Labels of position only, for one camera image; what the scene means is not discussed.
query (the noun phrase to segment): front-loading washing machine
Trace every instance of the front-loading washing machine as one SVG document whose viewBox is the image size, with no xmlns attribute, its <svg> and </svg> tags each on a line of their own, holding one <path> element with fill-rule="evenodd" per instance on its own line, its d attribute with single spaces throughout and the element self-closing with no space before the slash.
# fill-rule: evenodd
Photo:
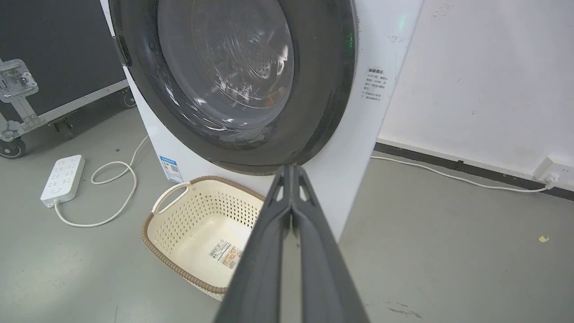
<svg viewBox="0 0 574 323">
<path fill-rule="evenodd" d="M 422 0 L 101 2 L 169 180 L 301 164 L 340 238 Z"/>
</svg>

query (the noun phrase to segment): cable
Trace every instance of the cable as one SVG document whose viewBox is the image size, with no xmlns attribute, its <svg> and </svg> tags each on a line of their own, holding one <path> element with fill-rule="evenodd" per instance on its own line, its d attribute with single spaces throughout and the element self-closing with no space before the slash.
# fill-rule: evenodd
<svg viewBox="0 0 574 323">
<path fill-rule="evenodd" d="M 404 164 L 404 165 L 410 165 L 410 166 L 416 166 L 416 167 L 420 167 L 420 168 L 424 168 L 426 170 L 430 170 L 432 172 L 435 172 L 439 175 L 442 176 L 446 176 L 448 178 L 452 178 L 452 179 L 457 179 L 457 180 L 462 180 L 463 182 L 467 182 L 469 184 L 472 185 L 476 185 L 476 186 L 480 186 L 480 187 L 484 187 L 486 189 L 492 189 L 492 190 L 504 190 L 504 191 L 513 191 L 513 192 L 519 192 L 519 193 L 536 193 L 536 192 L 542 192 L 542 191 L 546 191 L 551 189 L 552 187 L 554 187 L 552 182 L 549 182 L 545 187 L 538 189 L 538 190 L 520 190 L 520 189 L 511 189 L 509 187 L 501 187 L 501 186 L 490 186 L 490 185 L 483 185 L 483 184 L 479 184 L 476 182 L 473 182 L 471 180 L 468 179 L 464 179 L 464 178 L 460 178 L 460 177 L 456 177 L 453 175 L 448 175 L 445 174 L 443 172 L 439 172 L 438 170 L 432 169 L 430 167 L 424 166 L 424 165 L 420 165 L 420 164 L 415 164 L 415 163 L 408 163 L 406 161 L 400 161 L 400 160 L 396 160 L 396 159 L 392 159 L 392 158 L 387 158 L 387 157 L 378 157 L 378 156 L 371 156 L 371 158 L 373 159 L 382 159 L 382 160 L 388 160 L 390 162 L 395 162 L 395 163 L 399 163 L 399 164 Z"/>
<path fill-rule="evenodd" d="M 112 181 L 114 181 L 114 180 L 116 180 L 116 179 L 118 179 L 118 178 L 124 176 L 124 174 L 127 173 L 128 171 L 131 172 L 131 175 L 134 177 L 134 187 L 131 189 L 130 195 L 127 196 L 126 202 L 123 203 L 123 205 L 122 205 L 122 207 L 120 207 L 119 211 L 117 211 L 113 216 L 111 216 L 110 218 L 108 218 L 107 220 L 104 220 L 104 221 L 102 221 L 102 222 L 98 222 L 98 223 L 94 223 L 94 224 L 77 224 L 77 223 L 73 223 L 73 222 L 70 222 L 70 221 L 66 220 L 66 219 L 62 216 L 62 214 L 60 213 L 60 209 L 58 208 L 59 203 L 58 203 L 58 202 L 55 202 L 55 203 L 54 203 L 54 209 L 56 210 L 56 214 L 58 214 L 58 217 L 60 218 L 60 220 L 64 221 L 64 223 L 66 223 L 66 224 L 68 224 L 68 225 L 77 226 L 78 228 L 93 228 L 93 227 L 95 227 L 95 226 L 99 226 L 99 225 L 102 225 L 102 224 L 106 224 L 106 223 L 110 222 L 111 220 L 117 218 L 117 216 L 124 210 L 124 208 L 126 207 L 127 203 L 128 203 L 129 200 L 131 199 L 131 197 L 134 195 L 135 188 L 138 186 L 138 178 L 137 178 L 137 176 L 135 175 L 135 172 L 134 172 L 134 170 L 131 168 L 131 166 L 132 166 L 133 163 L 134 163 L 135 156 L 136 156 L 136 154 L 138 153 L 139 149 L 142 147 L 142 145 L 144 144 L 144 142 L 145 142 L 148 138 L 149 138 L 149 136 L 146 136 L 146 137 L 142 140 L 142 142 L 139 144 L 138 148 L 135 149 L 134 155 L 131 157 L 130 164 L 126 164 L 126 163 L 124 163 L 123 161 L 120 161 L 120 162 L 119 162 L 119 161 L 112 161 L 111 163 L 107 163 L 107 164 L 101 166 L 100 168 L 98 168 L 98 169 L 92 174 L 92 178 L 90 179 L 91 182 L 92 182 L 92 184 L 94 184 L 94 185 L 102 185 L 102 184 L 110 183 L 110 182 L 112 182 Z M 104 169 L 104 168 L 106 168 L 106 167 L 108 167 L 108 166 L 110 166 L 110 165 L 113 165 L 113 164 L 121 164 L 121 165 L 124 165 L 124 166 L 126 167 L 126 169 L 125 169 L 123 172 L 121 172 L 119 175 L 117 175 L 117 176 L 115 176 L 115 177 L 112 177 L 112 178 L 110 178 L 110 179 L 108 179 L 108 180 L 104 180 L 104 181 L 102 181 L 102 182 L 96 182 L 96 181 L 94 180 L 94 177 L 96 177 L 96 175 L 97 175 L 102 169 Z"/>
</svg>

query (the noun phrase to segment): beige plastic basket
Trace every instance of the beige plastic basket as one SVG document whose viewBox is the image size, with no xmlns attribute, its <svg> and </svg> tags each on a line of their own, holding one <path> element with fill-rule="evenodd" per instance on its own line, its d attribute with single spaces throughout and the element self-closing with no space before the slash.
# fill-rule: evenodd
<svg viewBox="0 0 574 323">
<path fill-rule="evenodd" d="M 185 191 L 159 210 L 165 198 L 182 187 Z M 215 176 L 177 184 L 153 206 L 142 239 L 167 266 L 221 301 L 264 199 Z"/>
</svg>

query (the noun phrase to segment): wall outlet box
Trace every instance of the wall outlet box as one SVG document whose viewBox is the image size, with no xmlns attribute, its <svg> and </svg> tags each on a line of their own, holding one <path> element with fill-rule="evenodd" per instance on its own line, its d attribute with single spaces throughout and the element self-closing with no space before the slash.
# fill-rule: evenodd
<svg viewBox="0 0 574 323">
<path fill-rule="evenodd" d="M 574 189 L 574 162 L 557 156 L 548 156 L 534 171 L 534 177 L 546 183 L 550 178 L 558 178 L 556 184 Z"/>
<path fill-rule="evenodd" d="M 85 163 L 81 155 L 57 160 L 40 197 L 42 203 L 52 207 L 55 202 L 63 203 L 76 197 Z"/>
</svg>

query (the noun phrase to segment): white power strip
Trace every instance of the white power strip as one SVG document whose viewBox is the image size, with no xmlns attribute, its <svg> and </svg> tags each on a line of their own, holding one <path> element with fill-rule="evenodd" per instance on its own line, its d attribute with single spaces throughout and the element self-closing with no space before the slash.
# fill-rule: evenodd
<svg viewBox="0 0 574 323">
<path fill-rule="evenodd" d="M 40 199 L 47 207 L 76 197 L 86 161 L 81 155 L 59 159 L 50 173 Z"/>
</svg>

